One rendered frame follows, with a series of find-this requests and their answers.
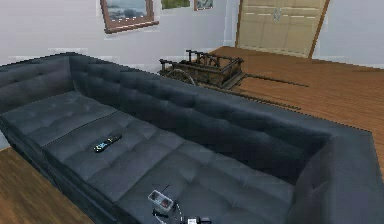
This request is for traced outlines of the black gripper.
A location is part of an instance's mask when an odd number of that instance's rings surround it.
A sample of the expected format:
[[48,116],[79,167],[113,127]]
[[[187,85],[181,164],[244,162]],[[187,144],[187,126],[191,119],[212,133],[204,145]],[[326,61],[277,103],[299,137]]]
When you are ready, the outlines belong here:
[[[174,203],[174,207],[175,207],[175,212],[176,212],[176,216],[175,217],[177,218],[178,222],[184,222],[184,216],[182,214],[182,211],[181,211],[181,208],[179,206],[179,203],[175,202]],[[169,215],[164,213],[164,212],[159,211],[156,208],[154,208],[152,210],[152,215],[155,217],[155,219],[160,224],[167,224],[167,222],[169,221]]]

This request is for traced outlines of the beige double room door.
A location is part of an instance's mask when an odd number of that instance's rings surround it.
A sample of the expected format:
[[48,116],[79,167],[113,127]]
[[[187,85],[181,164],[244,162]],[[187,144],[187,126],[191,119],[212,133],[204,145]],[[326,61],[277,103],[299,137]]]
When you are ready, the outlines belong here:
[[[311,58],[330,0],[240,0],[235,46]],[[279,21],[273,20],[280,8]]]

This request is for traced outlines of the small brown framed picture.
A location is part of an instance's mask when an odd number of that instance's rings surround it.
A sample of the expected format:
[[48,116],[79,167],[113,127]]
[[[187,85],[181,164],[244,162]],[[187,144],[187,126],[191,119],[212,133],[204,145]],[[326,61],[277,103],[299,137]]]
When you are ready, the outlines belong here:
[[205,10],[213,7],[213,0],[194,0],[194,10]]

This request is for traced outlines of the dark grey tufted sofa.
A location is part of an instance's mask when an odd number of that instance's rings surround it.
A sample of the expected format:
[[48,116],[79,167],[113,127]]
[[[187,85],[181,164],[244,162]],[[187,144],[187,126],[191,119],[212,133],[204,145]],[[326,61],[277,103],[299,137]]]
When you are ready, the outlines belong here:
[[96,224],[384,224],[371,133],[90,56],[0,66],[0,132]]

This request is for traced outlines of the black remote control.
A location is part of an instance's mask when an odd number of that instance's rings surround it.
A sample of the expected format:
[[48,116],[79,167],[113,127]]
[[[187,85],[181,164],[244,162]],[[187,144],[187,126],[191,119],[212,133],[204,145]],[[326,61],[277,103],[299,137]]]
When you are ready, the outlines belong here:
[[120,140],[122,138],[121,134],[116,134],[113,136],[110,136],[105,141],[100,142],[99,144],[95,145],[93,150],[95,153],[103,152],[106,148],[114,144],[116,141]]

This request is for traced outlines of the large brown framed picture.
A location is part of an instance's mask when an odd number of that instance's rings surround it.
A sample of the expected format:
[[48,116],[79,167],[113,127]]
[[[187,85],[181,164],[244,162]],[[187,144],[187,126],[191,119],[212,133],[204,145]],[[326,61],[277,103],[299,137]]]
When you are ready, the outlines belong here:
[[153,0],[100,0],[100,6],[106,34],[159,24],[154,18]]

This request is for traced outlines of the green framed picture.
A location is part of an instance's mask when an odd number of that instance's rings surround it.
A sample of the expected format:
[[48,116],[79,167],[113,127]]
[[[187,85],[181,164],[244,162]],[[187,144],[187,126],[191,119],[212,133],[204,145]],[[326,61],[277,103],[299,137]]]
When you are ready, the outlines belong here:
[[161,0],[162,9],[175,9],[190,6],[190,0]]

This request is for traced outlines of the dark wooden cart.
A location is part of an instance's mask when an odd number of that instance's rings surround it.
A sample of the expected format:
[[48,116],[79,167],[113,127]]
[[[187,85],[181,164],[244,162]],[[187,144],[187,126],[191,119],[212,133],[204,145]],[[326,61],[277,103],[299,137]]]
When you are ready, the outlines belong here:
[[181,60],[180,62],[160,59],[161,69],[159,70],[159,74],[163,77],[173,78],[195,86],[240,96],[252,101],[300,110],[298,106],[250,96],[236,92],[233,88],[239,86],[245,78],[256,78],[301,87],[305,87],[305,84],[245,73],[241,68],[244,60],[239,57],[219,56],[191,49],[188,49],[186,53],[188,54],[188,59]]

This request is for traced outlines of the grey game controller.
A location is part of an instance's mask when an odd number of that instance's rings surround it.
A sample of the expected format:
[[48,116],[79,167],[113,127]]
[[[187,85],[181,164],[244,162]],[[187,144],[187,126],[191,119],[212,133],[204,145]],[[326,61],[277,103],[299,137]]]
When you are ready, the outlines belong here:
[[168,189],[170,185],[167,184],[163,188],[154,189],[149,195],[148,200],[153,206],[163,212],[169,212],[174,205],[174,200],[170,197]]

